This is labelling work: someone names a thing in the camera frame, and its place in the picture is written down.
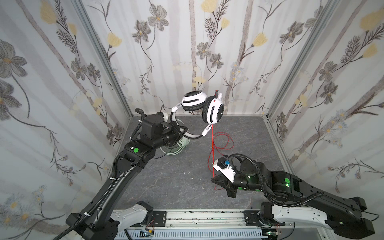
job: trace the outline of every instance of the headphone headband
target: headphone headband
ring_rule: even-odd
[[[185,111],[196,111],[203,109],[202,118],[203,121],[208,123],[208,126],[204,128],[200,135],[191,134],[186,132],[184,136],[189,139],[198,139],[205,136],[212,125],[218,123],[223,116],[224,104],[221,101],[222,94],[218,94],[218,90],[215,91],[214,96],[207,98],[207,95],[202,91],[192,91],[184,94],[180,103],[172,108],[171,121],[176,121],[176,111],[182,106]]]

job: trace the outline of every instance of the robotic arm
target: robotic arm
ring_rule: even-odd
[[[113,162],[110,178],[80,213],[72,213],[68,216],[66,223],[70,227],[55,240],[65,236],[71,230],[75,230],[85,240],[114,239],[119,231],[120,221],[111,218],[111,214],[117,201],[134,177],[155,156],[156,149],[162,146],[174,146],[188,130],[187,127],[179,126],[175,121],[165,122],[162,113],[146,116],[141,109],[136,110],[142,114],[142,120],[133,135],[142,126],[140,139],[132,139],[125,145]],[[149,217],[152,211],[148,204],[142,202],[135,205],[133,213],[126,214],[131,217],[136,214],[141,218],[142,223],[147,225],[152,220]]]
[[[211,108],[211,105],[221,104],[219,99],[212,97],[207,100],[208,104],[203,108],[205,122],[215,123],[211,122],[211,118],[220,120],[221,105]],[[187,133],[188,128],[179,126],[175,119],[174,113],[179,107],[178,105],[172,110],[170,123],[166,122],[162,113],[147,116],[141,109],[135,110],[142,115],[140,123],[133,132],[131,141],[115,158],[109,179],[81,212],[68,216],[66,223],[70,227],[54,240],[61,239],[72,230],[85,240],[112,240],[118,232],[135,223],[147,226],[151,222],[153,208],[144,202],[111,215],[128,185],[155,156],[156,149],[174,146]],[[235,158],[241,163],[240,170],[233,165]],[[257,214],[254,211],[244,211],[248,226],[276,226],[294,221],[317,223],[351,239],[361,239],[374,234],[372,222],[362,217],[361,212],[367,207],[364,199],[360,197],[344,199],[335,196],[287,172],[269,171],[263,163],[243,154],[222,157],[215,161],[214,168],[222,174],[211,181],[225,188],[229,197],[235,198],[238,189],[252,190],[263,192],[270,201],[263,203]]]
[[[240,163],[238,171],[233,159]],[[283,171],[268,171],[263,163],[243,154],[232,154],[214,162],[221,174],[211,181],[225,188],[228,197],[236,197],[237,190],[263,192],[270,202],[262,204],[257,216],[252,217],[256,226],[282,225],[285,221],[308,222],[331,228],[340,236],[362,239],[374,234],[372,222],[362,217],[367,209],[364,199],[345,199],[309,185],[299,177]]]

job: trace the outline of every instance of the yellow flower print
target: yellow flower print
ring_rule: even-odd
[[[113,33],[108,34],[108,43],[112,47],[118,47],[121,44],[121,39]]]
[[[43,21],[48,24],[53,24],[56,22],[56,14],[52,9],[51,5],[48,2],[42,1],[40,7],[40,17]]]
[[[371,12],[370,14],[364,16],[360,21],[360,27],[364,31],[372,30],[381,20],[384,18],[384,8],[380,9],[377,12]]]
[[[11,204],[11,208],[12,208],[12,209],[14,209],[15,207],[17,207],[17,202],[13,202],[13,203]]]
[[[29,217],[29,214],[23,214],[23,215],[22,215],[22,220],[25,221],[25,220],[27,220],[28,217]]]
[[[372,43],[369,45],[369,47],[364,51],[364,53],[362,54],[362,57],[364,58],[370,58],[374,55],[376,55],[377,53],[377,46],[375,43]]]
[[[71,30],[71,33],[73,34],[73,35],[77,35],[77,28],[76,28],[76,25],[75,24],[73,24],[73,23],[68,23],[68,27],[69,27],[69,29]]]
[[[199,82],[199,83],[205,83],[206,82],[206,80],[203,77],[194,77],[193,80],[195,80],[195,82]]]
[[[10,217],[7,217],[5,220],[4,220],[4,223],[5,224],[8,224],[8,223],[10,223],[11,222],[11,218]]]
[[[264,43],[266,43],[268,41],[268,39],[266,38],[265,34],[264,33],[259,33],[255,40],[253,41],[252,45],[255,46],[255,47],[259,47],[261,45],[263,45]]]
[[[221,20],[221,28],[226,28],[228,27],[228,25],[229,25],[229,20],[226,18],[223,18],[223,20]]]
[[[201,4],[201,9],[206,13],[212,13],[215,11],[217,5],[217,0],[205,0]]]
[[[95,101],[93,102],[93,107],[97,108],[101,104],[103,100],[101,98],[96,98]]]
[[[300,102],[303,105],[303,107],[306,107],[307,106],[307,97],[305,95],[303,95],[303,94],[300,95],[300,98],[296,99],[295,104],[299,105]]]

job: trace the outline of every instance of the gray flower print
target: gray flower print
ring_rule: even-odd
[[[0,121],[11,118],[8,113],[8,108],[18,108],[21,106],[21,103],[11,96],[12,93],[13,86],[0,79]]]
[[[217,66],[218,68],[221,68],[224,63],[223,62],[220,62],[221,60],[221,56],[220,54],[212,54],[211,58],[209,59],[209,61],[212,63],[212,66],[211,68]]]
[[[285,138],[285,134],[287,134],[287,133],[288,133],[287,126],[285,126],[284,124],[280,125],[279,126],[279,134],[280,134],[281,138]]]
[[[77,58],[74,58],[74,61],[71,62],[72,71],[76,72],[76,78],[81,77],[82,80],[85,80],[85,73],[87,73],[87,68],[83,65],[80,66],[80,61]]]
[[[206,42],[205,44],[199,43],[199,45],[197,45],[197,49],[199,51],[196,53],[196,55],[197,56],[200,55],[200,59],[204,59],[205,57],[209,57],[211,55],[211,51],[208,51],[208,48],[209,48],[208,42]]]
[[[305,23],[306,28],[311,28],[313,25],[316,23],[318,17],[320,16],[321,11],[323,10],[323,6],[320,6],[318,9],[315,10],[314,12],[314,18],[309,18],[307,19],[307,22]]]
[[[117,122],[116,126],[115,126],[115,129],[114,129],[114,133],[115,133],[116,137],[122,136],[122,132],[123,132],[123,128]]]
[[[135,29],[137,30],[137,33],[132,34],[132,37],[135,38],[135,42],[139,43],[141,38],[148,42],[148,34],[151,33],[151,29],[149,28],[148,23],[146,21],[139,22],[136,20]]]
[[[89,63],[89,65],[88,65],[87,68],[88,68],[89,75],[90,75],[91,77],[93,77],[93,79],[94,79],[95,82],[96,82],[97,77],[100,78],[100,70],[96,70],[96,69],[95,69],[95,66],[94,66],[92,63]]]
[[[331,73],[335,72],[336,68],[337,68],[337,64],[333,64],[333,61],[327,62],[324,65],[324,69],[321,69],[319,71],[319,73],[321,74],[321,76],[319,77],[319,80],[322,81],[325,79],[326,82],[329,82],[330,80],[332,80],[333,77]]]
[[[296,35],[299,35],[303,32],[303,25],[304,23],[298,23],[294,22],[289,28],[288,28],[288,33],[282,34],[280,36],[280,43],[284,43],[286,40],[288,42],[293,43],[293,40],[295,39]]]
[[[333,82],[324,86],[324,92],[320,95],[321,98],[325,98],[324,104],[333,102],[332,94],[336,94],[337,87]]]
[[[107,139],[109,140],[109,144],[110,145],[112,145],[114,137],[115,137],[115,134],[113,133],[113,131],[112,130],[108,130]]]
[[[15,48],[10,43],[0,40],[0,77],[9,77],[12,71],[19,77],[25,77],[27,73],[20,67],[23,65],[26,65],[25,58],[15,56]]]
[[[160,30],[164,30],[164,26],[168,26],[169,23],[167,20],[165,20],[165,17],[167,16],[167,11],[160,5],[156,6],[154,4],[151,4],[151,7],[149,8],[149,12],[153,15],[148,17],[148,23],[149,25],[156,27]]]

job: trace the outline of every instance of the red cable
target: red cable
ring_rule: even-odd
[[[215,178],[215,174],[214,174],[214,168],[213,168],[213,165],[214,165],[214,126],[213,124],[211,125],[212,126],[212,175],[213,177]]]
[[[216,139],[218,136],[226,136],[226,137],[227,137],[227,143],[225,144],[224,147],[218,147],[218,146],[216,146],[216,144],[215,144],[215,139]],[[232,146],[227,148],[227,146],[228,146],[228,144],[229,144],[229,140],[232,141]],[[232,149],[234,146],[235,146],[235,142],[233,141],[232,137],[231,137],[228,133],[226,133],[226,132],[216,132],[216,133],[214,133],[213,125],[212,125],[212,150],[211,150],[211,152],[210,152],[210,154],[209,154],[209,156],[208,156],[208,162],[207,162],[207,165],[208,165],[208,169],[209,169],[209,171],[212,171],[213,178],[215,178],[214,168],[212,167],[212,170],[211,170],[211,168],[210,168],[210,166],[209,166],[209,160],[210,160],[211,154],[212,154],[212,166],[213,166],[214,161],[215,161],[215,157],[214,157],[214,151],[215,151],[215,149],[216,149],[216,151],[217,151],[218,153],[220,153],[220,155],[223,156],[223,154],[219,151],[219,149],[229,150],[229,149]]]

